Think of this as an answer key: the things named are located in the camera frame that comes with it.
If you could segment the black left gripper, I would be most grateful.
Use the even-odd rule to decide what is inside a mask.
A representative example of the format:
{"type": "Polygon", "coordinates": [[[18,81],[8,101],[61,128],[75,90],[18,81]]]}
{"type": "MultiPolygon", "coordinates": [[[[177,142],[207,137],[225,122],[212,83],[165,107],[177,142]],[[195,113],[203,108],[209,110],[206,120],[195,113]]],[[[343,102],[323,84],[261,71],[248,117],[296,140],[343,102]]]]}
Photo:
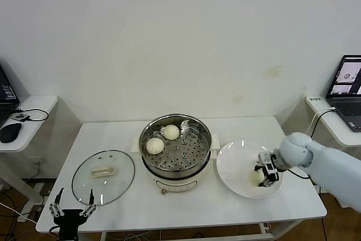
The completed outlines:
{"type": "Polygon", "coordinates": [[[51,215],[55,217],[55,225],[59,226],[59,238],[78,238],[79,226],[86,222],[86,216],[91,216],[96,210],[93,189],[90,190],[89,203],[84,211],[81,209],[62,210],[60,208],[60,199],[63,190],[63,188],[60,189],[54,202],[49,205],[49,211],[51,212],[51,215]]]}

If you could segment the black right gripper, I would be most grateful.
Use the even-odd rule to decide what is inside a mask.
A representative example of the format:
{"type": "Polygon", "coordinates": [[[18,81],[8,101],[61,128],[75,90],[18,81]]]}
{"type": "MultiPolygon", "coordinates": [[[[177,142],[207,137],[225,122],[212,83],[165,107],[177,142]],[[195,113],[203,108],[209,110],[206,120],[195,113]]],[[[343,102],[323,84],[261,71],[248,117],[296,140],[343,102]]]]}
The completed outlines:
{"type": "MultiPolygon", "coordinates": [[[[255,165],[255,171],[263,171],[264,165],[257,163],[255,165]]],[[[264,179],[260,184],[259,187],[271,187],[274,184],[277,184],[280,179],[279,177],[279,173],[277,168],[275,167],[273,161],[272,161],[272,156],[268,156],[265,159],[265,169],[266,169],[266,174],[265,176],[267,177],[267,179],[264,179]]]]}

